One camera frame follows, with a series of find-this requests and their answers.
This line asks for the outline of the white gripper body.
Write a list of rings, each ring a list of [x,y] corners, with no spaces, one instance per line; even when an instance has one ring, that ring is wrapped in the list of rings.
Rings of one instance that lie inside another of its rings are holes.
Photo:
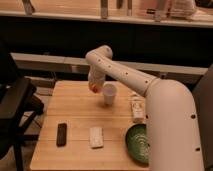
[[[92,86],[97,86],[97,88],[100,90],[103,87],[103,84],[105,82],[105,76],[97,76],[93,73],[88,74],[88,82],[89,82],[89,88],[92,90]]]

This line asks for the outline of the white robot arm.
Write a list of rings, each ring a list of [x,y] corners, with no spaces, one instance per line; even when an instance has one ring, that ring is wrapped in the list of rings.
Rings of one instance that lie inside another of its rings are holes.
[[[161,79],[112,60],[107,45],[86,54],[89,89],[102,88],[106,76],[146,99],[151,171],[204,171],[198,116],[192,93],[182,83]]]

